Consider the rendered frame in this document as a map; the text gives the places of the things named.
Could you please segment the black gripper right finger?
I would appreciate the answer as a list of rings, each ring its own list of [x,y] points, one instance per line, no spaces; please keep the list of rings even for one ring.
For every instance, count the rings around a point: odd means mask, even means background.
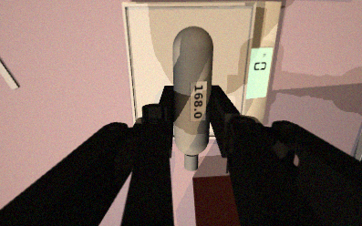
[[[241,115],[220,86],[210,122],[241,226],[362,226],[360,160],[290,121]]]

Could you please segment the red open box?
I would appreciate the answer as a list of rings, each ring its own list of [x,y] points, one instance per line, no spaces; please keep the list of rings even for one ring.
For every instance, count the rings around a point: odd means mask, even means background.
[[[241,226],[229,176],[192,178],[196,226]]]

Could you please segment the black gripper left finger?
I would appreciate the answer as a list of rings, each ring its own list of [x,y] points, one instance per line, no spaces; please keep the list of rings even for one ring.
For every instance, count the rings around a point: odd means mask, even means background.
[[[133,127],[105,125],[8,202],[0,226],[99,226],[131,172],[120,226],[174,226],[173,86],[141,110]]]

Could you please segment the white digital scale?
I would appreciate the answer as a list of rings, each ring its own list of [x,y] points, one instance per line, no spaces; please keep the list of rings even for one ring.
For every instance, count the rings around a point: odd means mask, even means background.
[[[122,2],[133,124],[173,86],[173,41],[188,26],[212,38],[212,86],[263,124],[281,3]]]

